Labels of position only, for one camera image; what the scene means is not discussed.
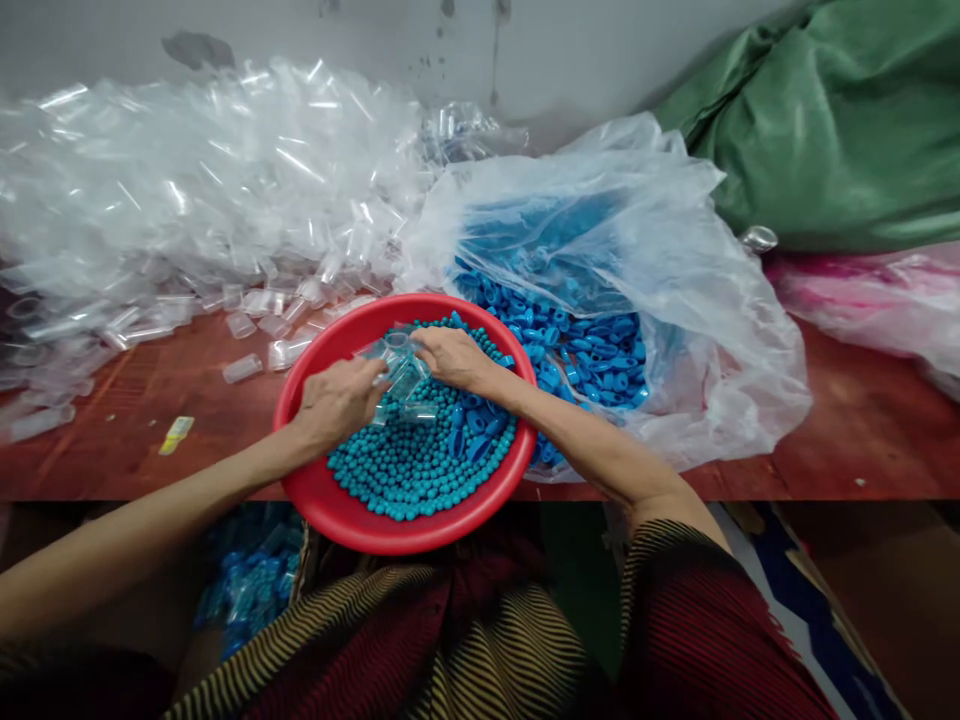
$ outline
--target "striped sleeve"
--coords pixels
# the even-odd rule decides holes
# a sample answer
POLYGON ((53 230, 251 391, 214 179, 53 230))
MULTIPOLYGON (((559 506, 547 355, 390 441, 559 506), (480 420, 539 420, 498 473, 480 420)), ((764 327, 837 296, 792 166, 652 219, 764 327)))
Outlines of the striped sleeve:
POLYGON ((638 714, 832 718, 746 571, 682 523, 637 529, 624 570, 621 697, 638 714))

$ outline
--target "pink plastic bag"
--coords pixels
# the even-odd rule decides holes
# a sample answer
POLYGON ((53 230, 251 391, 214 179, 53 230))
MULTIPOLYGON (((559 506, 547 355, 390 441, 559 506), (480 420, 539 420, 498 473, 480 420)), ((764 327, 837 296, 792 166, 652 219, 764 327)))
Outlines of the pink plastic bag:
POLYGON ((775 259, 788 312, 843 342, 960 376, 960 241, 891 255, 775 259))

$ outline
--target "turquoise bead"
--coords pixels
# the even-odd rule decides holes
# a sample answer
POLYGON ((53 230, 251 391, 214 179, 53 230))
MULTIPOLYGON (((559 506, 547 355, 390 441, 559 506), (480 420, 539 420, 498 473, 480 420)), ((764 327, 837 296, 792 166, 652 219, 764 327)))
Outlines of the turquoise bead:
MULTIPOLYGON (((413 325, 463 327, 487 355, 502 357, 484 328, 470 329, 462 320, 419 320, 413 325)), ((488 438, 490 450, 476 465, 463 456, 451 457, 449 436, 460 427, 454 406, 463 403, 486 413, 484 402, 432 379, 421 383, 411 398, 437 405, 437 421, 430 425, 388 421, 382 427, 366 427, 331 452, 327 462, 335 482, 350 497, 395 522, 430 517, 466 500, 499 467, 515 436, 516 419, 511 417, 488 438)), ((384 405, 389 414, 399 415, 400 404, 389 396, 384 405)), ((465 424, 461 431, 465 446, 477 437, 465 424)))

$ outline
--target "wall stain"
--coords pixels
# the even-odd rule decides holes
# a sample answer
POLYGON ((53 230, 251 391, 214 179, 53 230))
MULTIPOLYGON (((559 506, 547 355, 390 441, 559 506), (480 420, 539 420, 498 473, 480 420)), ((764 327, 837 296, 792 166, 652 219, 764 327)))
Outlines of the wall stain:
POLYGON ((160 38, 160 45, 167 55, 191 70, 201 70, 205 64, 214 68, 237 66, 230 44, 207 33, 180 30, 172 37, 160 38))
POLYGON ((513 14, 511 0, 493 0, 493 72, 490 89, 490 104, 496 105, 500 101, 497 92, 497 60, 500 57, 500 28, 510 22, 513 14))
POLYGON ((324 12, 336 15, 340 12, 340 0, 318 0, 317 14, 323 17, 324 12))

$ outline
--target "red wooden tabletop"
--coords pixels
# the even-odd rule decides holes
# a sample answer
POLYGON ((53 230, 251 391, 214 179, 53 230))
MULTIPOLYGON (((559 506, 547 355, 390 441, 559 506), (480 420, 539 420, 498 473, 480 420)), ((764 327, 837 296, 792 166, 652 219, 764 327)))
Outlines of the red wooden tabletop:
MULTIPOLYGON (((801 324, 813 410, 772 455, 684 474, 705 500, 960 498, 960 408, 907 360, 841 344, 801 324)), ((74 422, 0 449, 0 501, 129 500, 234 453, 270 430, 282 374, 227 385, 224 365, 267 336, 234 340, 221 315, 146 343, 101 370, 74 422), (178 416, 195 418, 169 456, 178 416)), ((264 499, 282 498, 277 484, 264 499)), ((585 484, 524 482, 520 500, 596 500, 585 484)))

